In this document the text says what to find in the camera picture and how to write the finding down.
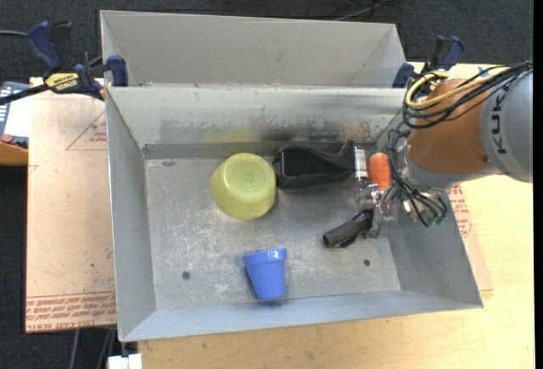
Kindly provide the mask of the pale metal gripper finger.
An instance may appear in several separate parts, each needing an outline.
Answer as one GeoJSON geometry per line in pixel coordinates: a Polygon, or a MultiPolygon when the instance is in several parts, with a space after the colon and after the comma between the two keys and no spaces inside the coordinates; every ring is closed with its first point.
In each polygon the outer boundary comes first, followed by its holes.
{"type": "Polygon", "coordinates": [[[357,194],[358,210],[374,210],[379,202],[380,190],[377,184],[370,184],[357,194]]]}
{"type": "Polygon", "coordinates": [[[372,213],[372,224],[367,231],[367,234],[371,238],[377,238],[379,236],[382,226],[392,221],[393,216],[389,212],[388,208],[376,208],[372,213]]]}

